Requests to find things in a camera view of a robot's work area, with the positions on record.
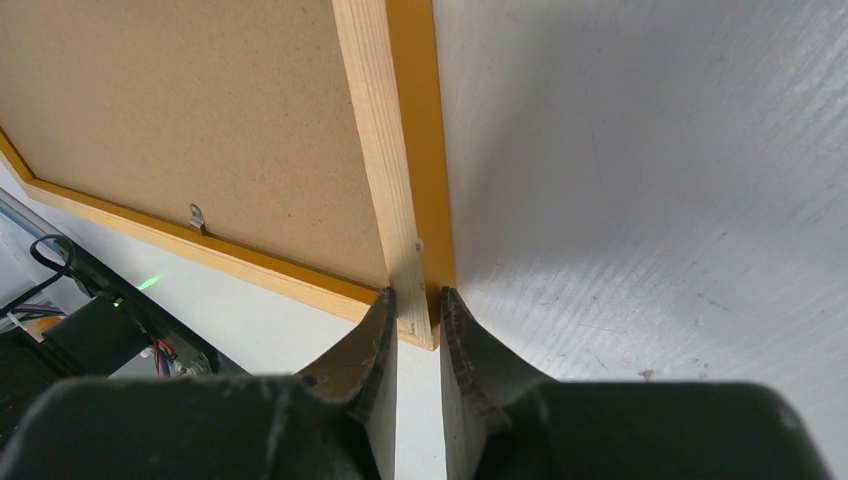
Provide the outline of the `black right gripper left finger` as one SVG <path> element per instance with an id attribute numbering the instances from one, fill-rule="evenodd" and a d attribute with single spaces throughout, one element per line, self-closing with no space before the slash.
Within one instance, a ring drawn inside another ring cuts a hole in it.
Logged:
<path id="1" fill-rule="evenodd" d="M 397 300 L 292 375 L 77 377 L 24 414 L 5 479 L 391 479 Z"/>

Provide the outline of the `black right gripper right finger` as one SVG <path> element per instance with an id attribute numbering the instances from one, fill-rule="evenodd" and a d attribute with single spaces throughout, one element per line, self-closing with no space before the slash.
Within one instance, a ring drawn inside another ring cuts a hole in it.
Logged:
<path id="1" fill-rule="evenodd" d="M 440 294 L 451 479 L 827 479 L 792 406 L 744 382 L 556 380 Z"/>

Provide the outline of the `yellow wooden picture frame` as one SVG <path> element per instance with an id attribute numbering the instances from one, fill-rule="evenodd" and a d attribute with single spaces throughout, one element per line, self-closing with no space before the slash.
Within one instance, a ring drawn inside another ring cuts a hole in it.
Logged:
<path id="1" fill-rule="evenodd" d="M 399 337 L 438 346 L 438 291 L 455 280 L 437 49 L 428 1 L 331 3 L 388 279 L 357 283 L 41 180 L 1 126 L 4 162 L 34 200 L 295 301 L 356 321 L 393 288 Z"/>

